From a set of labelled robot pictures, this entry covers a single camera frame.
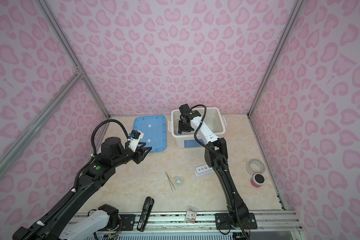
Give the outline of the metal tweezers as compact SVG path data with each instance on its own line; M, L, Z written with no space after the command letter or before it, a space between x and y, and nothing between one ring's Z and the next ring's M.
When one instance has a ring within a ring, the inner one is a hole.
M170 188L171 188L172 192L176 191L176 188L175 188L171 178L169 177L168 173L167 172L165 172L165 173L166 173L167 179L169 181L169 185L170 185Z

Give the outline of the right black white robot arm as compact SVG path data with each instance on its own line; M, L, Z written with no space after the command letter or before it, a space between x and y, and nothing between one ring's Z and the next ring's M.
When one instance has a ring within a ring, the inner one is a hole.
M217 175L227 202L230 225L240 228L243 235L250 236L252 229L257 229L256 218L241 198L228 164L228 148L224 138L218 137L205 123L207 107L188 104L179 107L180 120L178 132L193 133L195 141L205 149L205 161Z

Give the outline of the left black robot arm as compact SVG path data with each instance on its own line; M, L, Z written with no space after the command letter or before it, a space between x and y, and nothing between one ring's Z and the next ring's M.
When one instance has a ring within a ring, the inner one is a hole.
M134 161L142 162L152 149L133 139L122 144L118 137L107 138L101 144L101 152L86 164L75 177L74 185L63 198L29 228L21 227L13 235L14 240L68 240L85 238L95 232L87 230L69 232L67 224L84 205L115 174L116 168Z

